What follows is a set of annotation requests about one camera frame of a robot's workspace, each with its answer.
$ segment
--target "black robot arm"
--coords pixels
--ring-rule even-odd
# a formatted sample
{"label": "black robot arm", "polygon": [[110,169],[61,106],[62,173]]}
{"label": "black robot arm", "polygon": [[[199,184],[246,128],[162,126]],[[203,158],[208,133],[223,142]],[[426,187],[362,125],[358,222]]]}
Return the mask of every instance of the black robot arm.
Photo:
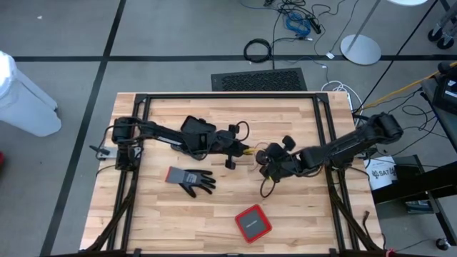
{"label": "black robot arm", "polygon": [[232,156],[240,157],[249,146],[236,138],[239,125],[229,125],[228,130],[216,130],[213,124],[203,119],[188,116],[181,131],[157,125],[153,121],[143,121],[135,117],[121,117],[114,121],[111,140],[118,146],[116,169],[132,171],[135,168],[134,146],[145,139],[155,139],[169,143],[172,149],[203,160],[208,154],[226,154],[226,167],[235,169]]}
{"label": "black robot arm", "polygon": [[264,151],[256,154],[262,165],[260,172],[266,178],[278,183],[281,178],[309,176],[322,166],[345,168],[351,165],[353,157],[376,143],[393,143],[403,135],[403,129],[392,115],[379,114],[365,119],[366,123],[324,146],[311,146],[289,153],[295,146],[293,139],[286,136],[282,148],[271,143]]}

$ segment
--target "glove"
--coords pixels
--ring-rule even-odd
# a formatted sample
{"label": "glove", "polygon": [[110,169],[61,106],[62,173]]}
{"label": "glove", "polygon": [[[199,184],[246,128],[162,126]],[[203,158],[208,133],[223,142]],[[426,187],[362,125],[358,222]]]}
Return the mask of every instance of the glove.
{"label": "glove", "polygon": [[183,183],[179,185],[192,197],[197,197],[195,191],[192,189],[193,187],[198,187],[205,190],[209,194],[213,194],[211,189],[215,189],[216,186],[214,183],[216,182],[215,179],[209,178],[208,176],[213,175],[210,171],[202,171],[202,170],[185,170],[186,175],[184,176]]}
{"label": "glove", "polygon": [[181,170],[179,168],[170,167],[169,174],[166,178],[166,182],[179,183],[179,185],[187,192],[188,195],[195,198],[197,197],[193,187],[198,187],[205,190],[209,194],[213,194],[211,189],[215,189],[214,183],[216,180],[208,176],[213,173],[210,171],[202,170]]}

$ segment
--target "power strip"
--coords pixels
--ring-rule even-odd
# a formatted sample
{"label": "power strip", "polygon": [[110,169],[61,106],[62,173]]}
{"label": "power strip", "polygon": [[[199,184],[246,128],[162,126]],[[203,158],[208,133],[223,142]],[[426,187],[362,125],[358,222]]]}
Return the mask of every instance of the power strip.
{"label": "power strip", "polygon": [[349,108],[351,108],[351,111],[353,111],[352,109],[352,100],[351,100],[351,94],[348,92],[348,102],[349,102]]}

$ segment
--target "blue cable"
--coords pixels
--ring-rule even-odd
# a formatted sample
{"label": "blue cable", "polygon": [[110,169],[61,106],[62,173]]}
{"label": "blue cable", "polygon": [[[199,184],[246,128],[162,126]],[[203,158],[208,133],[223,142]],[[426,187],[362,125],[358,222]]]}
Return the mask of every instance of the blue cable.
{"label": "blue cable", "polygon": [[[272,11],[278,11],[279,9],[271,8],[271,7],[255,7],[255,6],[247,6],[245,3],[243,3],[242,0],[238,0],[240,5],[249,8],[249,9],[254,9],[254,10],[272,10]],[[311,24],[309,23],[309,20],[304,19],[302,15],[299,13],[296,13],[294,11],[291,11],[288,14],[283,14],[283,22],[284,22],[284,28],[288,29],[290,31],[295,32],[297,37],[306,37],[311,33]]]}
{"label": "blue cable", "polygon": [[311,24],[308,19],[304,19],[299,13],[292,11],[284,15],[284,27],[295,32],[296,36],[306,37],[311,33]]}

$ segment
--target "wooden table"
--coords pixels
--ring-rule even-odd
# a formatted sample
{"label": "wooden table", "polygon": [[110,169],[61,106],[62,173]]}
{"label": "wooden table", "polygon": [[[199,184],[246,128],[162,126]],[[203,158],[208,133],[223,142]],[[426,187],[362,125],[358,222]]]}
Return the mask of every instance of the wooden table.
{"label": "wooden table", "polygon": [[[331,92],[328,96],[337,136],[353,131],[346,94]],[[135,93],[118,94],[111,124],[120,116],[131,115],[134,97]],[[309,99],[157,99],[151,103],[149,120],[179,130],[188,115],[206,119],[218,129],[247,121],[251,134],[245,143],[250,146],[281,143],[285,135],[296,141],[295,149],[319,145]],[[321,116],[327,128],[322,108]],[[238,137],[244,137],[245,132],[241,128]],[[113,146],[110,133],[106,145]],[[263,176],[253,156],[235,158],[237,166],[232,171],[224,167],[226,156],[210,155],[195,161],[155,140],[145,141],[144,148],[129,251],[141,248],[143,253],[328,253],[329,248],[338,248],[324,172],[314,178],[285,178],[271,196],[263,199],[259,194]],[[100,168],[112,164],[113,160],[103,161]],[[191,198],[180,186],[164,182],[169,166],[213,171],[217,189],[213,195],[196,189],[197,198]],[[361,162],[354,166],[363,169]],[[111,219],[119,176],[120,171],[113,168],[98,175],[81,248],[91,245]],[[382,246],[367,176],[348,169],[346,181],[356,220],[361,223],[364,211],[370,211],[366,225],[375,243]],[[273,230],[248,244],[234,217],[254,204],[262,207]],[[350,248],[347,225],[343,217],[341,220],[346,247]],[[115,248],[120,246],[121,235],[119,231],[117,234]]]}

